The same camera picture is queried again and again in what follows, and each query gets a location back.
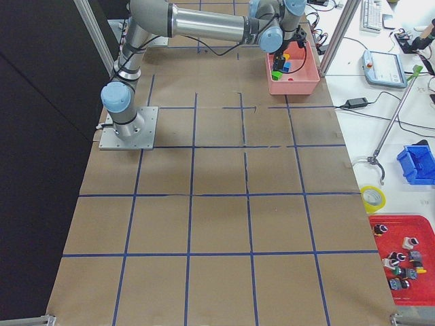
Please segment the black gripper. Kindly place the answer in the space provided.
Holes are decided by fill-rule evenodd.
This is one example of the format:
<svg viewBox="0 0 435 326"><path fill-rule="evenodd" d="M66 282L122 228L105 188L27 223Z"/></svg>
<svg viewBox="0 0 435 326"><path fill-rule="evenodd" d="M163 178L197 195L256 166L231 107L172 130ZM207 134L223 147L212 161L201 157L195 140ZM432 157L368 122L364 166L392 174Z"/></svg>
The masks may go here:
<svg viewBox="0 0 435 326"><path fill-rule="evenodd" d="M288 48L290 43L298 40L298 29L284 32L281 47L277 50L277 55L274 55L273 71L283 71L283 66L285 64L285 56L283 53Z"/></svg>

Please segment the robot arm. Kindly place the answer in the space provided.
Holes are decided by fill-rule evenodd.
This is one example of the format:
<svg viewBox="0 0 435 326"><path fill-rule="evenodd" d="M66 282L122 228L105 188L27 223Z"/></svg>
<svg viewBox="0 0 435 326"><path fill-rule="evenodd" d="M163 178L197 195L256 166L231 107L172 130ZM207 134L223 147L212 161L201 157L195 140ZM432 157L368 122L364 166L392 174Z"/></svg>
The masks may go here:
<svg viewBox="0 0 435 326"><path fill-rule="evenodd" d="M285 50L298 32L306 1L250 1L248 16L188 10L167 1L131 1L122 51L109 83L101 90L115 135L141 133L145 120L134 107L135 88L149 44L160 37L204 37L256 44L267 53Z"/></svg>

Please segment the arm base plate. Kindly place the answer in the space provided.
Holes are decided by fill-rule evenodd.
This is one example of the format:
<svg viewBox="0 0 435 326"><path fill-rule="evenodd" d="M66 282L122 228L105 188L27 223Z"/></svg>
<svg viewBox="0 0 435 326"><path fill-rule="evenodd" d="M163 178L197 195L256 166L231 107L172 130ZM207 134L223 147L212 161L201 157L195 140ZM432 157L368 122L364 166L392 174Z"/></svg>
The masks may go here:
<svg viewBox="0 0 435 326"><path fill-rule="evenodd" d="M99 149L101 150L153 150L158 121L158 107L135 107L136 118L129 124L113 122L107 114Z"/></svg>

